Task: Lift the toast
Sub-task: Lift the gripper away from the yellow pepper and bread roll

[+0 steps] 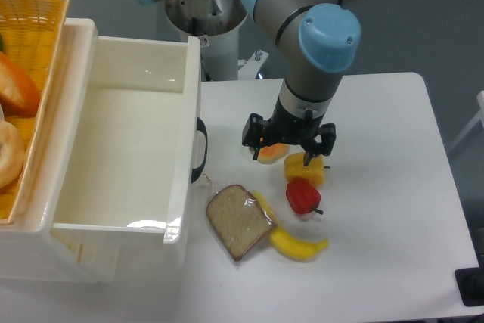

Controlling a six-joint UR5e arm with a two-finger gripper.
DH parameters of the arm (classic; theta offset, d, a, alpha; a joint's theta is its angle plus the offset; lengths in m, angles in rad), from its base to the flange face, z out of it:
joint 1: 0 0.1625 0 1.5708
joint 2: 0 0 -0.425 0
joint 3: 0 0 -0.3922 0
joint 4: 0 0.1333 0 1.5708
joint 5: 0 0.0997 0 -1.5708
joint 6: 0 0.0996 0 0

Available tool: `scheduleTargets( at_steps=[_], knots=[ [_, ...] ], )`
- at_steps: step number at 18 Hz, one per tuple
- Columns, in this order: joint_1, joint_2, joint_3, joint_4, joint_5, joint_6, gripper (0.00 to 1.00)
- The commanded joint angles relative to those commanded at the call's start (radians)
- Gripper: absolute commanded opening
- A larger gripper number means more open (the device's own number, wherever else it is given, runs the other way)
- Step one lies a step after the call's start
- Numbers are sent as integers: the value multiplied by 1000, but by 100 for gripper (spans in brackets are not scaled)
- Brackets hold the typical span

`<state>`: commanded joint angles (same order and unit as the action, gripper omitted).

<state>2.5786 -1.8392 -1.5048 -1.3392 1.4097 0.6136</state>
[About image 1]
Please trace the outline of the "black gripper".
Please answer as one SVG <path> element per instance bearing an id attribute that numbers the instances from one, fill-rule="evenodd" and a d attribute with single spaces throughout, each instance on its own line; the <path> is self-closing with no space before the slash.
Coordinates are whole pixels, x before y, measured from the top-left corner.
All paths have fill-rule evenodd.
<path id="1" fill-rule="evenodd" d="M 330 100 L 304 101 L 294 95 L 279 95 L 271 118 L 265 120 L 252 113 L 242 132 L 242 145 L 252 148 L 253 160 L 258 160 L 266 146 L 282 143 L 299 145 L 304 151 L 303 165 L 313 158 L 331 154 L 336 141 L 336 126 L 323 124 Z"/>

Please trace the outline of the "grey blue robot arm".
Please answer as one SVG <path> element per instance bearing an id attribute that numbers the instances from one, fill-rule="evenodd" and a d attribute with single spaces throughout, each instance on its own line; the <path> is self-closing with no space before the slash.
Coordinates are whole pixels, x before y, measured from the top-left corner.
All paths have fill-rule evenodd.
<path id="1" fill-rule="evenodd" d="M 165 2 L 172 25 L 205 46 L 251 19 L 290 66 L 272 116 L 251 114 L 243 145 L 255 154 L 277 143 L 299 145 L 304 164 L 331 153 L 336 128 L 322 120 L 361 39 L 360 23 L 346 7 L 353 0 L 139 1 Z"/>

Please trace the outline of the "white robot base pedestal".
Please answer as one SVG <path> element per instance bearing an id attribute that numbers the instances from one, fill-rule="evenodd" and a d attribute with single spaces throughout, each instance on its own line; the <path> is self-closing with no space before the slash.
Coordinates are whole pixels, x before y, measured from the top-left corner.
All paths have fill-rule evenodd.
<path id="1" fill-rule="evenodd" d="M 200 41 L 206 80 L 236 80 L 239 29 L 247 19 L 240 0 L 166 0 L 165 12 L 180 40 Z"/>

